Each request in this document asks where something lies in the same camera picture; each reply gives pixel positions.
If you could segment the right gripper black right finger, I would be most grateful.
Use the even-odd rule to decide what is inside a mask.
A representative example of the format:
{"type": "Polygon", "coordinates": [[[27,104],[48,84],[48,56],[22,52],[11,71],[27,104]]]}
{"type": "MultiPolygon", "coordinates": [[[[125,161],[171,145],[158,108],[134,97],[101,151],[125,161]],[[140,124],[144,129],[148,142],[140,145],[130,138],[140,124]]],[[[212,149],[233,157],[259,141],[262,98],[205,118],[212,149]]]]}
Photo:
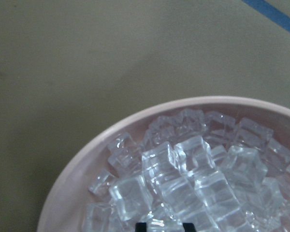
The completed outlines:
{"type": "Polygon", "coordinates": [[[185,232],[196,232],[196,229],[193,223],[183,223],[183,228],[185,232]]]}

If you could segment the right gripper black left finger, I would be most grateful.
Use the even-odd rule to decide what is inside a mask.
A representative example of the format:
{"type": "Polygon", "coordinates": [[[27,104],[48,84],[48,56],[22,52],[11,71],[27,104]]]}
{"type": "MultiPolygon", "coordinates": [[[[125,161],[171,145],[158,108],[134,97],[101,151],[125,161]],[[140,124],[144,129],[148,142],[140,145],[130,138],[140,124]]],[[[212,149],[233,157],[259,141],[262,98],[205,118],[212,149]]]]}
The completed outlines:
{"type": "Polygon", "coordinates": [[[147,232],[147,223],[146,222],[137,222],[135,224],[135,232],[147,232]]]}

